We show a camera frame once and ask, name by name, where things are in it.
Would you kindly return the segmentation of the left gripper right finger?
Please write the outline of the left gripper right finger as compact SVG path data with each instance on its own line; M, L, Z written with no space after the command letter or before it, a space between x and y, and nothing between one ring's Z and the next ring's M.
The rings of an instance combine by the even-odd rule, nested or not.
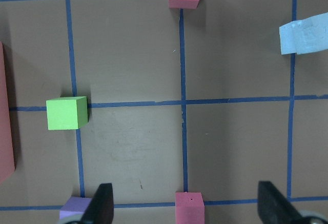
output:
M260 181L257 193L257 212L262 223L297 223L302 215L270 181Z

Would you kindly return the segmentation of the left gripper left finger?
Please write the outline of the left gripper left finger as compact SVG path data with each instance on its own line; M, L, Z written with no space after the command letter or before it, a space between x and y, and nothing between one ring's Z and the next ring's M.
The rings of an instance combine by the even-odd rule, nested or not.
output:
M111 183L100 184L80 223L111 224L114 218L113 188Z

